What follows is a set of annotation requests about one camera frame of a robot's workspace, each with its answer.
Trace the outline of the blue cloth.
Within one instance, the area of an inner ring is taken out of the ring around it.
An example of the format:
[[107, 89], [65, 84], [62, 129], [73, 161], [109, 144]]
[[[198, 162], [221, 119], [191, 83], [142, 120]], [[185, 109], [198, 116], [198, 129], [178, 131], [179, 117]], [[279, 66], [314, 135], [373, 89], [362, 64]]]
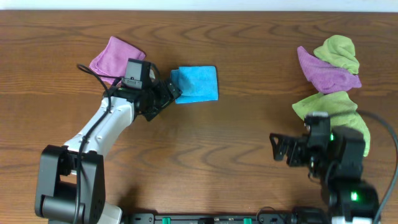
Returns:
[[182, 91], [176, 104], [218, 101], [218, 80], [215, 66], [179, 67], [170, 77]]

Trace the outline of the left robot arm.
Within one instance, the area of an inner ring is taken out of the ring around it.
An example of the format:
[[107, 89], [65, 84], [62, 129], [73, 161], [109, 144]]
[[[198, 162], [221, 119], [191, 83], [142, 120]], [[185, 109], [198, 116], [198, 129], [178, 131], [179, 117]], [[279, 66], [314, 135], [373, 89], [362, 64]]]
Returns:
[[62, 146], [40, 155], [34, 211], [49, 223], [119, 224], [123, 211], [106, 202], [104, 158], [137, 116], [153, 120], [182, 94], [171, 78], [159, 79], [155, 64], [130, 58], [125, 74], [105, 85], [103, 75], [79, 64], [104, 88], [97, 112]]

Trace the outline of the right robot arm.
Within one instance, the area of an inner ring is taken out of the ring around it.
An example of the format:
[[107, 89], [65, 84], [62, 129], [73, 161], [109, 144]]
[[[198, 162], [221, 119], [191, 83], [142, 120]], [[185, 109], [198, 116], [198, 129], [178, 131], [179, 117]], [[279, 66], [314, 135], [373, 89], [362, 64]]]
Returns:
[[328, 210], [297, 207], [285, 222], [376, 223], [378, 194], [361, 178], [363, 134], [347, 126], [332, 126], [327, 113], [307, 114], [304, 123], [308, 133], [300, 137], [270, 134], [274, 160], [285, 160], [290, 167], [307, 167], [308, 176], [320, 181]]

